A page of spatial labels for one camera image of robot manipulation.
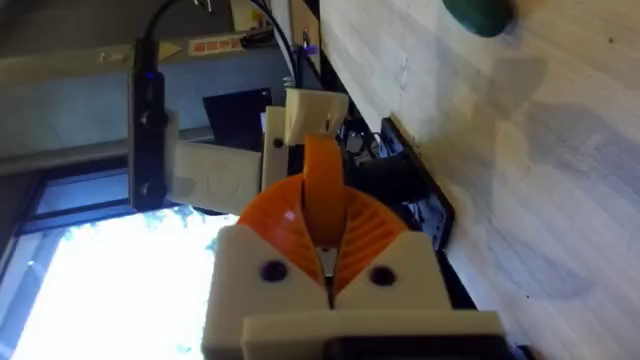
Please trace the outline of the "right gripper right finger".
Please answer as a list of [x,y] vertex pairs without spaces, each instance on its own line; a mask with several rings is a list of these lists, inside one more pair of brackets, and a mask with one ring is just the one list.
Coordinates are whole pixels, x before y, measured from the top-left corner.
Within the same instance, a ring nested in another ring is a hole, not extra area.
[[336,310],[451,307],[431,244],[372,196],[344,183],[341,151],[324,138],[324,245],[337,250]]

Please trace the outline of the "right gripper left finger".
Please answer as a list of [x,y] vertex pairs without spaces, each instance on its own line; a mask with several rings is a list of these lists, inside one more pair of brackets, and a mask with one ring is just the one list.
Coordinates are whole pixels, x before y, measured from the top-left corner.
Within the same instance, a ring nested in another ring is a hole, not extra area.
[[304,140],[304,169],[262,191],[217,239],[207,359],[320,359],[307,332],[330,299],[318,247],[331,243],[331,139]]

